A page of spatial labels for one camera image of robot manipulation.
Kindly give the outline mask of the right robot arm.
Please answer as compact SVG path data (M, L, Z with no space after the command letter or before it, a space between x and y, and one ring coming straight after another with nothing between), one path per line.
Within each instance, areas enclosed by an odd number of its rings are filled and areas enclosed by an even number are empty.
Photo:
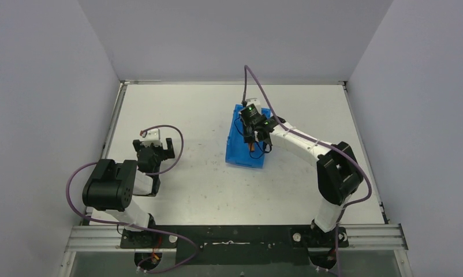
M297 130L283 118L266 117L254 104L238 112L245 142L266 148L282 148L316 167L322 197L311 229L294 235L308 247L332 247L339 241L334 233L345 206L364 177L356 167L352 148L345 142L325 143Z

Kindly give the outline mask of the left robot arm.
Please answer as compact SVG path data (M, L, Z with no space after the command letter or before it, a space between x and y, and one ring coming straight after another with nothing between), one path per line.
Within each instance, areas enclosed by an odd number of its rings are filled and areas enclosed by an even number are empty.
M124 223L122 246L150 248L158 246L162 235L151 232L156 226L154 217L145 212L133 199L135 196L155 197L160 189L160 166L175 158L173 141L158 138L134 140L135 160L117 163L112 159L97 162L84 186L83 203Z

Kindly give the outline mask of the blue plastic bin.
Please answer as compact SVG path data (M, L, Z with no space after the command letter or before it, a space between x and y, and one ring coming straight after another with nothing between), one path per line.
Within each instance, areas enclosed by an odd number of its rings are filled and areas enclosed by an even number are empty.
M225 162L235 166L261 169L264 166L265 154L257 145L254 151L249 150L248 144L243 138L243 126L238 112L242 105L237 104L233 111L230 132L227 137Z

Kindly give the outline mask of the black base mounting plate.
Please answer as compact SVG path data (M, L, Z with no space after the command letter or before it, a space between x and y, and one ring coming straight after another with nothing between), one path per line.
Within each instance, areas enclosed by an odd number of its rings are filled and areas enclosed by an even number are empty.
M330 269L336 249L349 246L345 228L322 232L309 225L160 225L163 234L123 230L120 248L158 258L169 250L186 265L319 265Z

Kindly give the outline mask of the aluminium frame rail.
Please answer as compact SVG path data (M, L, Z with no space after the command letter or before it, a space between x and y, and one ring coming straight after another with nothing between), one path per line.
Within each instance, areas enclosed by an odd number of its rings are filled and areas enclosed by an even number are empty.
M347 250L408 250L399 224L347 224ZM122 236L115 226L75 226L71 230L67 252L151 252L151 248L122 248Z

